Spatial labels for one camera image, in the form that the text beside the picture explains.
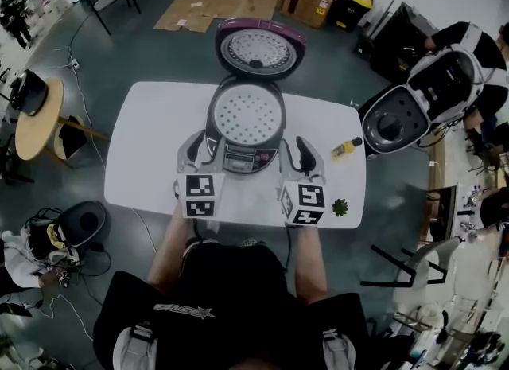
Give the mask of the white grey backpack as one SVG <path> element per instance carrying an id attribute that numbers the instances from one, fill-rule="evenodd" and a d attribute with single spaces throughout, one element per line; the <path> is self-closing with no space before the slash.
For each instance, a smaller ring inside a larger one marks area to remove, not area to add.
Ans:
<path id="1" fill-rule="evenodd" d="M 70 270 L 82 264 L 84 249 L 102 231 L 107 211 L 98 201 L 84 201 L 64 211 L 43 208 L 18 233 L 0 236 L 6 273 L 20 288 L 69 284 Z"/>
<path id="2" fill-rule="evenodd" d="M 433 127 L 462 119 L 483 86 L 473 53 L 449 45 L 424 56 L 405 83 L 384 92 L 363 115 L 365 147 L 378 155 L 413 145 Z"/>

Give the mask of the round wooden side table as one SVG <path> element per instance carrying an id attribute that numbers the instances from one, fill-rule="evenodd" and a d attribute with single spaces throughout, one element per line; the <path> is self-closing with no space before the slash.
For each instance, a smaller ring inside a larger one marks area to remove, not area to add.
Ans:
<path id="1" fill-rule="evenodd" d="M 80 130 L 93 138 L 105 141 L 110 139 L 90 128 L 74 123 L 60 115 L 64 101 L 64 84 L 61 79 L 50 77 L 45 80 L 48 94 L 41 109 L 35 115 L 26 115 L 21 112 L 15 131 L 15 149 L 21 160 L 29 161 L 40 153 L 47 153 L 57 162 L 68 166 L 67 158 L 61 158 L 55 150 L 47 147 L 50 138 L 54 135 L 57 125 L 62 124 Z"/>

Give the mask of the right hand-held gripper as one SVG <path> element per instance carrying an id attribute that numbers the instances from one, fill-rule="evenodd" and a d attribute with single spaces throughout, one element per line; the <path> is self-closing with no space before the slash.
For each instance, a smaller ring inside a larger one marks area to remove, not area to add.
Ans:
<path id="1" fill-rule="evenodd" d="M 326 209 L 324 160 L 315 147 L 296 137 L 300 172 L 295 169 L 287 141 L 278 147 L 279 186 L 277 199 L 286 225 L 317 226 Z"/>

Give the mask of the person's left shoe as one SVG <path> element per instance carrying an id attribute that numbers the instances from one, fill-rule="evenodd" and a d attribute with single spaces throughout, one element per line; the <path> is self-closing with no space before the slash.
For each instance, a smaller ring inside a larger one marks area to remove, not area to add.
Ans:
<path id="1" fill-rule="evenodd" d="M 194 248 L 199 247 L 200 245 L 207 243 L 208 239 L 192 237 L 187 240 L 185 245 L 185 250 L 183 252 L 183 256 L 186 257 Z"/>

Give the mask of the purple rice cooker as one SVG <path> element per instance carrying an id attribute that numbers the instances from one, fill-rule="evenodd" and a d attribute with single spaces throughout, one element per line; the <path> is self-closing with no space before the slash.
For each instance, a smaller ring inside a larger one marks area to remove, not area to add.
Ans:
<path id="1" fill-rule="evenodd" d="M 277 82 L 291 75 L 302 62 L 307 39 L 303 33 L 275 21 L 234 18 L 224 21 L 216 32 L 216 55 L 229 73 L 218 86 L 208 107 L 204 141 L 214 154 L 223 137 L 212 121 L 218 94 L 236 84 L 269 88 L 282 101 L 282 126 L 276 136 L 257 146 L 241 146 L 226 140 L 223 168 L 230 173 L 252 174 L 265 169 L 276 157 L 286 128 L 286 106 Z"/>

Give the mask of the white perforated plastic steamer plate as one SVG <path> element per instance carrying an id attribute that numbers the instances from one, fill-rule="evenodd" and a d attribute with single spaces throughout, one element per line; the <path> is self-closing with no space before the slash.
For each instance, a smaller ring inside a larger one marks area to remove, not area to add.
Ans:
<path id="1" fill-rule="evenodd" d="M 236 84 L 216 97 L 212 121 L 229 142 L 257 146 L 276 136 L 284 114 L 282 101 L 269 88 Z"/>

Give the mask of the flattened cardboard sheet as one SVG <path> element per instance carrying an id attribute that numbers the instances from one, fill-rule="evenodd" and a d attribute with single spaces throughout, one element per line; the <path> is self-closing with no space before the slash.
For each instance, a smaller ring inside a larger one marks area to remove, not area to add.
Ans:
<path id="1" fill-rule="evenodd" d="M 270 20 L 282 0 L 174 0 L 158 19 L 156 30 L 205 33 L 213 20 Z"/>

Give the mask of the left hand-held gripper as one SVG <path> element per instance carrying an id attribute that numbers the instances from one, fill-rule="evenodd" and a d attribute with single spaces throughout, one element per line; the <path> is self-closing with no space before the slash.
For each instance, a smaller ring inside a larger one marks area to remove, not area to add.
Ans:
<path id="1" fill-rule="evenodd" d="M 185 218 L 212 218 L 222 196 L 226 173 L 223 171 L 226 139 L 222 137 L 208 162 L 196 166 L 205 130 L 192 134 L 177 151 L 175 197 L 181 202 Z"/>

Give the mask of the black pot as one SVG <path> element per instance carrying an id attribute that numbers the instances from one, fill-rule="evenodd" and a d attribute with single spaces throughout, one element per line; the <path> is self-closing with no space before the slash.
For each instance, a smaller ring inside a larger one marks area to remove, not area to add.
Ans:
<path id="1" fill-rule="evenodd" d="M 26 69 L 10 84 L 10 106 L 28 116 L 34 116 L 44 105 L 48 85 L 33 71 Z"/>

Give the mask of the white chair black legs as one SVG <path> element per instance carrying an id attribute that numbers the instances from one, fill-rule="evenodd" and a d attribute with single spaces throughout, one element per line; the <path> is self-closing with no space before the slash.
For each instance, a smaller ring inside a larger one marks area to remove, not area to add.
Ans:
<path id="1" fill-rule="evenodd" d="M 416 252 L 405 248 L 401 252 L 408 256 L 403 261 L 386 253 L 379 247 L 371 245 L 371 250 L 398 268 L 398 275 L 394 281 L 361 281 L 361 286 L 384 288 L 412 288 L 420 286 L 443 284 L 449 273 L 449 264 L 454 251 L 464 242 L 459 236 L 454 236 L 440 242 L 428 243 Z"/>

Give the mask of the black metal cabinet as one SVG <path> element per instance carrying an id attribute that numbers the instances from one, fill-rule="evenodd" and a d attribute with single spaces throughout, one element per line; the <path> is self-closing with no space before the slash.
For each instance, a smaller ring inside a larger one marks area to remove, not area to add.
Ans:
<path id="1" fill-rule="evenodd" d="M 426 54 L 425 39 L 438 31 L 418 10 L 402 2 L 385 10 L 371 28 L 358 35 L 354 53 L 391 83 L 403 81 Z"/>

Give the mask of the yellow oil bottle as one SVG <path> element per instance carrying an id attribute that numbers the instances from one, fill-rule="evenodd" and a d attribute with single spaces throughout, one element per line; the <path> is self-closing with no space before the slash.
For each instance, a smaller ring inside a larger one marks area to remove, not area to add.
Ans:
<path id="1" fill-rule="evenodd" d="M 363 139 L 361 137 L 355 137 L 350 141 L 343 142 L 342 144 L 336 146 L 331 151 L 332 158 L 340 158 L 345 154 L 353 153 L 358 146 L 363 145 Z"/>

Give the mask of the person's right forearm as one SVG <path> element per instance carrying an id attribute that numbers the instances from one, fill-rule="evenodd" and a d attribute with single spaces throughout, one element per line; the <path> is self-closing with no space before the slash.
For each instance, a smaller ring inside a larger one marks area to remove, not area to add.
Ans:
<path id="1" fill-rule="evenodd" d="M 327 298 L 326 270 L 316 227 L 304 226 L 297 230 L 294 281 L 297 296 L 306 305 Z"/>

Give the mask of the black bin yellow lid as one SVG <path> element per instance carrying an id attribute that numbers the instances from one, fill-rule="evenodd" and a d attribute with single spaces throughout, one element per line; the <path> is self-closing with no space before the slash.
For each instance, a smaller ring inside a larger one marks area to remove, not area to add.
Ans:
<path id="1" fill-rule="evenodd" d="M 328 12 L 327 21 L 351 32 L 372 6 L 373 0 L 334 0 Z"/>

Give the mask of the person's left forearm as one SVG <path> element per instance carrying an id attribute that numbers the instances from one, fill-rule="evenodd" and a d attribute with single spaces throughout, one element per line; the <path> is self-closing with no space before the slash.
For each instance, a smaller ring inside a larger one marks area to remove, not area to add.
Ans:
<path id="1" fill-rule="evenodd" d="M 170 296 L 180 277 L 186 243 L 191 232 L 192 221 L 184 218 L 182 204 L 178 202 L 147 279 L 152 287 L 165 296 Z"/>

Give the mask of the person's black shirt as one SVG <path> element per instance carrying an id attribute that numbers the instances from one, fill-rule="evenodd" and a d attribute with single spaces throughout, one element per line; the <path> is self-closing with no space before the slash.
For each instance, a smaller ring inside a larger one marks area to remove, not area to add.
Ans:
<path id="1" fill-rule="evenodd" d="M 340 370 L 332 358 L 344 352 L 354 354 L 354 370 L 371 367 L 359 296 L 306 305 L 288 291 L 282 265 L 263 246 L 194 248 L 170 296 L 115 272 L 93 330 L 106 370 L 120 333 L 136 325 L 151 331 L 156 370 L 229 370 L 250 358 L 279 370 Z"/>

